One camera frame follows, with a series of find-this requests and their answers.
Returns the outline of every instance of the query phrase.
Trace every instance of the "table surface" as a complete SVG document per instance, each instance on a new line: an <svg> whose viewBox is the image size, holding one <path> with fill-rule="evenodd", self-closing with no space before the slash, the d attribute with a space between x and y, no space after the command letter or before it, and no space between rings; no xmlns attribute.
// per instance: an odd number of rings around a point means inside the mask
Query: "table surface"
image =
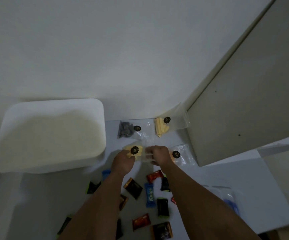
<svg viewBox="0 0 289 240"><path fill-rule="evenodd" d="M55 239L65 218L74 214L90 195L85 194L89 181L102 179L101 172L109 169L114 156L123 146L132 143L130 138L117 139L119 121L106 122L107 147L103 160L96 166L71 169L47 174L23 174L17 203L11 217L6 239ZM155 143L167 147L190 144L187 131L170 132ZM233 162L216 163L199 167L183 165L181 169L202 185L231 187L241 217L256 232L261 233L289 225L289 204L261 158L253 158L255 153L237 155ZM140 185L146 183L146 175L159 167L149 163L136 162L123 184L132 177ZM172 193L160 191L161 179L154 182L154 197L170 199ZM157 217L156 208L146 208L146 192L142 191L135 200L121 186L121 192L129 201L120 212L124 236L121 239L150 239L150 228L144 227L132 232L131 220L149 213L151 223L165 222ZM175 204L169 202L171 228L174 239L189 239Z"/></svg>

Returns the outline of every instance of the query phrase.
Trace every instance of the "red wrapper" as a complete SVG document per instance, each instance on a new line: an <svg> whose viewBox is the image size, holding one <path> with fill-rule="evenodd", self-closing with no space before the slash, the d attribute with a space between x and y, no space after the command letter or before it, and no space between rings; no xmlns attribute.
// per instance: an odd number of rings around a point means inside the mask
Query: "red wrapper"
<svg viewBox="0 0 289 240"><path fill-rule="evenodd" d="M177 204L174 197L171 198L171 202Z"/></svg>
<svg viewBox="0 0 289 240"><path fill-rule="evenodd" d="M155 171L154 173L147 175L147 180L150 184L152 184L156 178L164 178L161 170Z"/></svg>
<svg viewBox="0 0 289 240"><path fill-rule="evenodd" d="M145 214L135 220L132 220L132 230L135 231L139 228L151 225L149 214Z"/></svg>

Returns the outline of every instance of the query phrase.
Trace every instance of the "black sticker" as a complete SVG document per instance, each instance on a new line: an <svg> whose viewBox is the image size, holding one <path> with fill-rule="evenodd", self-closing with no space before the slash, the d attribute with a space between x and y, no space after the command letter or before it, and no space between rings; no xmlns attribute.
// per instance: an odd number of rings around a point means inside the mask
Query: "black sticker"
<svg viewBox="0 0 289 240"><path fill-rule="evenodd" d="M136 155L139 152L139 148L137 146L134 146L130 150L132 155Z"/></svg>
<svg viewBox="0 0 289 240"><path fill-rule="evenodd" d="M141 131L141 127L139 125L135 125L133 128L135 131Z"/></svg>
<svg viewBox="0 0 289 240"><path fill-rule="evenodd" d="M170 118L170 117L165 117L165 118L163 119L163 122L164 122L165 124L168 124L170 121L171 121L171 118Z"/></svg>
<svg viewBox="0 0 289 240"><path fill-rule="evenodd" d="M178 151L173 151L173 152L172 152L172 155L173 155L174 158L179 158L179 157L180 157L180 152L178 152Z"/></svg>

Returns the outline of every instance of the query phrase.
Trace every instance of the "gray panel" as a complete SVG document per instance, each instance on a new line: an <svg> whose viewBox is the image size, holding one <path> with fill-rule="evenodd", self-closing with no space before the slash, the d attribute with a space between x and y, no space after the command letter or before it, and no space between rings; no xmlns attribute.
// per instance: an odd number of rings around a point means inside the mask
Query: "gray panel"
<svg viewBox="0 0 289 240"><path fill-rule="evenodd" d="M289 0L277 0L189 110L200 166L289 137Z"/></svg>

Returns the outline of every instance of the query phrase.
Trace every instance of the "person's right hand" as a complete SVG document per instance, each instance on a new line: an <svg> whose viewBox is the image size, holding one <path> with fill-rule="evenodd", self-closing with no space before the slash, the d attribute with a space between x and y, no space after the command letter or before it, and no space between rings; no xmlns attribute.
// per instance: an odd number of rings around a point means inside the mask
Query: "person's right hand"
<svg viewBox="0 0 289 240"><path fill-rule="evenodd" d="M163 167L169 163L173 163L169 154L169 150L165 146L153 145L146 148L146 153L151 153L153 159L151 163L156 166Z"/></svg>

